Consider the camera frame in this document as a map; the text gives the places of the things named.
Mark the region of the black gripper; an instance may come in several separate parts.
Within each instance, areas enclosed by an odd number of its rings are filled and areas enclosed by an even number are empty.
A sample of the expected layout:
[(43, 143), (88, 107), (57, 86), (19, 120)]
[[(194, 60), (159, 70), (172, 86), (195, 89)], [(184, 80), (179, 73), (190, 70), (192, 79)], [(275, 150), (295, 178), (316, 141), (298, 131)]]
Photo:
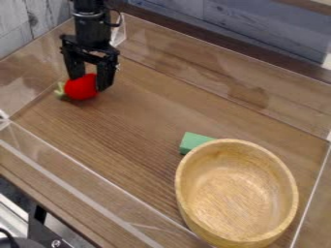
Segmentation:
[(86, 74), (84, 62), (98, 64), (98, 91), (103, 92), (114, 84), (120, 51), (111, 45), (84, 46), (74, 35), (60, 35), (62, 55), (71, 79), (82, 78)]

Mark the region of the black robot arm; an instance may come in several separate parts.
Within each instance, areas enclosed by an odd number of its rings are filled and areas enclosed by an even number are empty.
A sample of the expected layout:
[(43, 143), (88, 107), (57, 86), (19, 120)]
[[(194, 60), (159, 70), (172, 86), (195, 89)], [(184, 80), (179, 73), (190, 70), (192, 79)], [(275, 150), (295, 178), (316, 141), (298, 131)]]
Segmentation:
[(119, 27), (123, 20), (111, 22), (111, 12), (104, 0), (71, 0), (75, 34), (62, 34), (62, 55), (71, 79), (86, 75), (86, 64), (98, 69), (95, 89), (107, 90), (114, 84), (120, 51), (111, 45), (111, 28)]

